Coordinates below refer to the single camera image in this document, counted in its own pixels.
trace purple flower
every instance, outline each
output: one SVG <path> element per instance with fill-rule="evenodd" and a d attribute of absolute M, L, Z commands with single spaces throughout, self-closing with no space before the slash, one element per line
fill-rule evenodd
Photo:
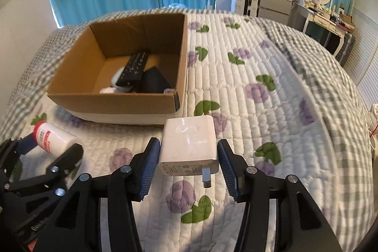
<path fill-rule="evenodd" d="M 229 24 L 229 23 L 235 23 L 235 20 L 232 17 L 224 17 L 223 22 L 225 24 Z"/>
<path fill-rule="evenodd" d="M 166 202 L 169 210 L 175 214 L 187 212 L 195 202 L 193 186 L 186 180 L 175 182 L 171 193 L 166 196 Z"/>
<path fill-rule="evenodd" d="M 248 49 L 234 48 L 232 51 L 234 52 L 235 56 L 238 56 L 241 59 L 248 59 L 252 57 L 251 52 Z"/>
<path fill-rule="evenodd" d="M 109 169 L 114 172 L 123 165 L 128 165 L 133 158 L 133 154 L 128 148 L 120 148 L 114 151 L 113 156 L 109 160 Z"/>
<path fill-rule="evenodd" d="M 83 120 L 82 119 L 79 119 L 78 117 L 75 117 L 74 115 L 71 116 L 69 122 L 72 124 L 73 127 L 80 127 L 81 124 L 83 123 Z"/>
<path fill-rule="evenodd" d="M 268 41 L 266 41 L 266 40 L 264 40 L 264 41 L 262 41 L 261 43 L 260 43 L 260 46 L 262 47 L 262 48 L 264 48 L 264 47 L 269 47 L 270 46 L 270 44 L 269 44 L 269 42 Z"/>
<path fill-rule="evenodd" d="M 253 99 L 255 103 L 265 102 L 269 97 L 266 86 L 259 83 L 246 85 L 245 93 L 247 97 Z"/>
<path fill-rule="evenodd" d="M 188 66 L 194 66 L 198 59 L 198 54 L 195 51 L 190 51 L 188 53 Z"/>
<path fill-rule="evenodd" d="M 315 122 L 314 117 L 311 114 L 309 107 L 307 106 L 307 102 L 303 99 L 299 103 L 299 118 L 303 125 L 310 125 L 311 123 Z"/>
<path fill-rule="evenodd" d="M 201 28 L 201 24 L 200 24 L 200 22 L 192 22 L 192 23 L 188 24 L 188 28 L 190 30 L 196 30 L 196 29 Z"/>
<path fill-rule="evenodd" d="M 275 175 L 275 166 L 267 161 L 259 161 L 255 167 L 260 171 L 263 171 L 268 176 Z"/>
<path fill-rule="evenodd" d="M 221 132 L 226 130 L 227 118 L 218 112 L 213 112 L 211 116 L 214 121 L 215 136 L 218 137 Z"/>

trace red cable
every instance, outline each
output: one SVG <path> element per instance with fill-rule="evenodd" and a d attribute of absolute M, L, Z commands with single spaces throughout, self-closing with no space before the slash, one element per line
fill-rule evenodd
<path fill-rule="evenodd" d="M 377 130 L 377 128 L 378 128 L 378 124 L 377 124 L 377 126 L 374 128 L 374 130 L 372 131 L 372 133 L 370 134 L 369 138 L 371 138 L 371 137 L 373 136 L 373 134 L 375 133 L 375 131 Z"/>

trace red bottle cap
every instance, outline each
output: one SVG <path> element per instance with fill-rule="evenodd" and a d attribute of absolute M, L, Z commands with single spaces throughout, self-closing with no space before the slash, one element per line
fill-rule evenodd
<path fill-rule="evenodd" d="M 33 138 L 35 141 L 37 141 L 37 131 L 38 131 L 38 128 L 39 126 L 41 126 L 43 123 L 47 123 L 46 121 L 39 121 L 35 126 L 34 126 L 34 130 L 33 130 Z"/>

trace white bottle with red cap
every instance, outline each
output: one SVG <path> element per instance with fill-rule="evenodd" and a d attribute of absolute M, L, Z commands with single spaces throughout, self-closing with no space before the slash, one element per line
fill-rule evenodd
<path fill-rule="evenodd" d="M 33 131 L 37 144 L 55 158 L 58 158 L 75 143 L 83 145 L 80 138 L 46 121 L 38 122 Z"/>

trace white quilted mat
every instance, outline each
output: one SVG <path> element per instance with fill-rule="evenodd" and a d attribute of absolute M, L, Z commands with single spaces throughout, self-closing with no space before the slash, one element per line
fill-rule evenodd
<path fill-rule="evenodd" d="M 307 87 L 253 19 L 189 14 L 188 22 L 186 115 L 210 114 L 218 140 L 226 138 L 249 165 L 280 178 L 296 174 L 335 230 L 335 157 Z M 127 164 L 150 137 L 161 140 L 159 128 L 83 121 L 46 96 L 29 123 L 45 117 L 82 138 L 85 153 L 78 174 L 93 177 Z M 22 136 L 32 130 L 27 125 Z M 21 178 L 28 178 L 43 173 L 52 158 L 36 148 L 22 161 Z M 210 214 L 202 217 L 194 212 L 200 199 L 211 206 Z M 144 251 L 233 251 L 244 209 L 228 195 L 221 170 L 205 189 L 201 176 L 168 177 L 157 169 L 149 195 L 133 206 Z M 273 250 L 274 207 L 270 215 L 267 251 Z M 105 225 L 106 211 L 103 219 Z M 106 232 L 103 241 L 103 251 L 109 251 Z"/>

